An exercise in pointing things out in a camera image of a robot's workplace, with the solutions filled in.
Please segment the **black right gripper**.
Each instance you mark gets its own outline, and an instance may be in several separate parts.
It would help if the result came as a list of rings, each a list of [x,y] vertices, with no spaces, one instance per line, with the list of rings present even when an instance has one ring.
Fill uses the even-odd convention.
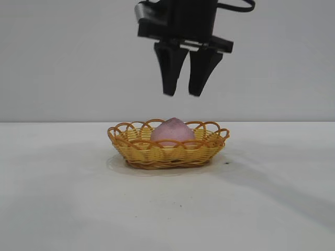
[[[215,50],[231,53],[233,42],[213,36],[218,1],[158,1],[156,2],[163,25],[164,40],[192,41],[206,44]],[[189,50],[179,45],[156,42],[154,51],[158,58],[163,93],[174,96],[181,68]],[[199,97],[208,78],[220,63],[223,54],[217,51],[191,51],[188,92]]]

